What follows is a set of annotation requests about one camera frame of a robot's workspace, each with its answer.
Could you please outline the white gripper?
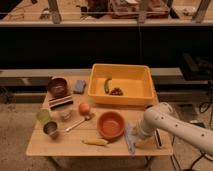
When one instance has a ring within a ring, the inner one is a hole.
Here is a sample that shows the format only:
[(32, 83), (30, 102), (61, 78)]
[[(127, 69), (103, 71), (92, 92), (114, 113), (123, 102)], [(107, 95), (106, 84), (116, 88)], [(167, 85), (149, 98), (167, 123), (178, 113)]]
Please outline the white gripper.
[(134, 145), (136, 147), (142, 147), (146, 144), (148, 138), (141, 133), (138, 125), (135, 125), (132, 130), (132, 135), (136, 137)]

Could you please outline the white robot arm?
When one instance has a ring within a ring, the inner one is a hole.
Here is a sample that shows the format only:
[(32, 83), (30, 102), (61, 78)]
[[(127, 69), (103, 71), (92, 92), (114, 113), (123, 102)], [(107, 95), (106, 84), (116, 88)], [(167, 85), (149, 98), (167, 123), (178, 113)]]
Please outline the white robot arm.
[(131, 131), (134, 146), (142, 145), (157, 129), (161, 129), (213, 157), (213, 131), (176, 119), (173, 112), (166, 102), (148, 107)]

